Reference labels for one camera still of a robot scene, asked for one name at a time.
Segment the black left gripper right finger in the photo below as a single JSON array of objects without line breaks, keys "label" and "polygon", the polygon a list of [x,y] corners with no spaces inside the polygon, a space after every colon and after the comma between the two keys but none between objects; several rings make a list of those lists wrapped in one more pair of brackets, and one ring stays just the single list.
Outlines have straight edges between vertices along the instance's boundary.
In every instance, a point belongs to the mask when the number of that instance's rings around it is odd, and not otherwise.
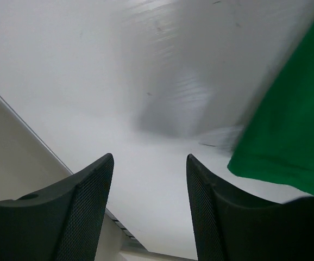
[{"label": "black left gripper right finger", "polygon": [[264,200],[216,176],[193,155],[186,179],[199,260],[314,260],[314,197]]}]

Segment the green t shirt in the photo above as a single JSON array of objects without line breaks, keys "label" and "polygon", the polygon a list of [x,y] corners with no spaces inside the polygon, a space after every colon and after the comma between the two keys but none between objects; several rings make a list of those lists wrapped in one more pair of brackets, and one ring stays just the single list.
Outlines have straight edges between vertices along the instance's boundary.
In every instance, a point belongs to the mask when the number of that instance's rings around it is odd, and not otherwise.
[{"label": "green t shirt", "polygon": [[314,23],[265,94],[228,170],[314,195]]}]

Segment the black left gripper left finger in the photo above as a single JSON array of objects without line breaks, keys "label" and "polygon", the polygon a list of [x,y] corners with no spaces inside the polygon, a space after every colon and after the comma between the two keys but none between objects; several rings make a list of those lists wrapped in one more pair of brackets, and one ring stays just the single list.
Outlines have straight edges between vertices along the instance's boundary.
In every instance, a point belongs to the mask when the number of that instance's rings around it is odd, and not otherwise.
[{"label": "black left gripper left finger", "polygon": [[94,260],[113,170],[108,153],[41,190],[0,201],[0,260]]}]

